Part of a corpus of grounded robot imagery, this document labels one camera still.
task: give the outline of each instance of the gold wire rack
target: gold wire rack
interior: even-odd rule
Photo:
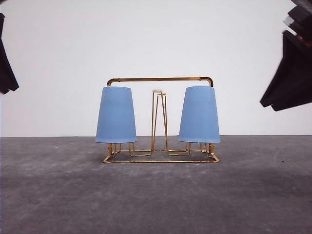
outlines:
[[[127,82],[127,81],[191,81],[191,80],[204,80],[209,83],[211,87],[214,86],[213,80],[210,77],[174,77],[174,78],[114,78],[107,82],[107,86],[111,86],[113,82]],[[165,149],[155,149],[155,138],[156,138],[156,121],[158,113],[159,99],[161,100],[162,114],[164,120],[165,129]],[[184,149],[170,149],[168,141],[168,122],[167,122],[167,94],[163,93],[162,90],[153,90],[152,96],[152,127],[151,127],[151,148],[150,149],[136,149],[135,143],[128,143],[128,149],[122,149],[121,143],[119,149],[117,149],[115,143],[108,144],[108,155],[104,159],[104,163],[156,163],[156,162],[190,162],[190,163],[217,163],[220,160],[214,153],[213,143],[200,143],[200,149],[191,149],[191,143],[185,143]],[[140,156],[151,156],[153,152],[163,151],[169,156],[168,160],[125,160],[118,161],[113,160],[120,152],[129,152],[131,157]],[[190,160],[191,152],[202,152],[208,160]],[[187,160],[172,160],[172,156],[185,156]]]

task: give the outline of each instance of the white wall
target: white wall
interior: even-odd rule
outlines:
[[[1,135],[94,136],[107,80],[178,76],[213,78],[222,135],[309,135],[311,104],[275,112],[259,103],[293,7],[290,0],[9,0],[2,39],[20,88],[1,97]],[[177,135],[184,88],[193,84],[121,83],[133,89],[137,134],[149,135],[151,91],[161,88],[169,133]]]

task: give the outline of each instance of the white backdrop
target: white backdrop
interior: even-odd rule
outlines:
[[[1,136],[94,136],[110,78],[188,76],[214,80],[222,135],[310,135],[311,104],[275,112],[259,103],[293,7],[290,0],[9,0],[2,39],[20,88],[1,97]],[[133,89],[143,136],[154,88],[168,93],[169,134],[178,135],[184,89],[197,84],[118,85]]]

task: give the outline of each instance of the gray concrete floor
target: gray concrete floor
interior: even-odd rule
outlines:
[[[312,233],[312,136],[223,136],[215,151],[103,164],[94,137],[2,138],[1,233]]]

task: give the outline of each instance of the upside-down plastic cup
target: upside-down plastic cup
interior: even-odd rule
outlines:
[[[221,142],[213,87],[192,86],[186,89],[179,141]]]
[[[132,93],[126,87],[104,87],[97,122],[96,142],[137,141]]]

